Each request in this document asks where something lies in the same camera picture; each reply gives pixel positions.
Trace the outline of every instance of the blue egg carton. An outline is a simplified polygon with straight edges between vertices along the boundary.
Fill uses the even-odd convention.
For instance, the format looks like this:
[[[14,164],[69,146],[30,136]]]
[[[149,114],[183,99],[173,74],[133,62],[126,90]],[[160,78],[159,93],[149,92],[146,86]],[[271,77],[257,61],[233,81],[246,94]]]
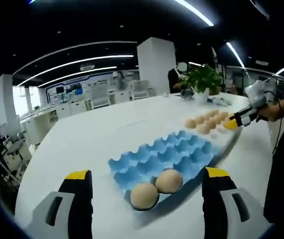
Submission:
[[[221,148],[210,141],[182,130],[178,134],[169,134],[166,139],[155,140],[153,145],[144,144],[136,153],[126,152],[119,160],[110,159],[108,164],[129,202],[136,184],[154,184],[158,175],[167,169],[175,169],[182,175],[183,186],[195,179],[220,151]],[[169,196],[160,194],[157,204]]]

